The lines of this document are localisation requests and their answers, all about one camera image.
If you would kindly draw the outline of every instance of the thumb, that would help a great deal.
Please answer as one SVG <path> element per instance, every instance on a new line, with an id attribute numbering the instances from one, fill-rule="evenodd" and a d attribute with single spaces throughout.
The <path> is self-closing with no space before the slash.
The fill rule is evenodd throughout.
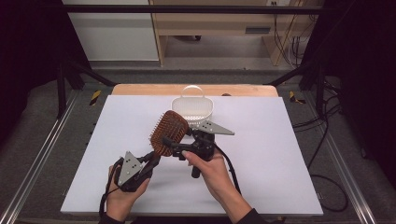
<path id="1" fill-rule="evenodd" d="M 199 158 L 195 153 L 183 150 L 181 154 L 191 165 L 198 167 L 201 171 L 205 167 L 205 161 Z"/>

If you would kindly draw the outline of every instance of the white cabinet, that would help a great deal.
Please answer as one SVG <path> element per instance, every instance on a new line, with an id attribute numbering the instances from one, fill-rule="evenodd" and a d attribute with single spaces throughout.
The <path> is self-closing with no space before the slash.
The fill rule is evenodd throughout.
<path id="1" fill-rule="evenodd" d="M 65 5 L 148 5 L 146 0 L 63 0 Z M 69 13 L 93 63 L 159 61 L 151 15 L 146 13 Z"/>

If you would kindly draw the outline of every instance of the brown hairbrush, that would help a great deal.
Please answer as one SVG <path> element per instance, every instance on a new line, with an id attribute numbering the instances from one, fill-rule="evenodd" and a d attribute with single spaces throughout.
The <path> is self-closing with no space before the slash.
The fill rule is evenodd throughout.
<path id="1" fill-rule="evenodd" d="M 154 152 L 165 157 L 171 156 L 172 149 L 163 144 L 163 138 L 167 137 L 175 143 L 180 143 L 188 129 L 189 123 L 177 112 L 173 110 L 166 111 L 149 139 Z"/>

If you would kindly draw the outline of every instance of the white paper sheet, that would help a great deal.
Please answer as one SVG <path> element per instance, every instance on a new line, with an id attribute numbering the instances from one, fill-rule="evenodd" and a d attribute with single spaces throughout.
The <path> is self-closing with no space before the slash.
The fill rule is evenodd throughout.
<path id="1" fill-rule="evenodd" d="M 97 214 L 108 167 L 127 150 L 136 157 L 149 153 L 149 136 L 160 116 L 178 96 L 110 95 L 96 124 L 61 211 Z M 317 194 L 291 128 L 282 98 L 217 97 L 212 121 L 235 132 L 216 135 L 228 155 L 246 200 L 260 214 L 322 215 Z M 182 143 L 190 143 L 186 136 Z M 147 191 L 133 207 L 136 215 L 223 215 L 204 180 L 191 177 L 186 161 L 163 157 Z"/>

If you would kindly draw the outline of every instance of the black sleeve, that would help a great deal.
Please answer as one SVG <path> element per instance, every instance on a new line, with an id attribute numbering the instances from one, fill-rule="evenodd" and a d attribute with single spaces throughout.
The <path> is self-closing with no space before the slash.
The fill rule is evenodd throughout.
<path id="1" fill-rule="evenodd" d="M 256 209 L 251 209 L 241 220 L 239 220 L 236 224 L 263 224 L 269 223 L 265 221 L 259 213 L 257 213 Z"/>
<path id="2" fill-rule="evenodd" d="M 108 217 L 106 213 L 100 218 L 99 224 L 124 224 L 125 222 L 117 221 L 112 217 Z"/>

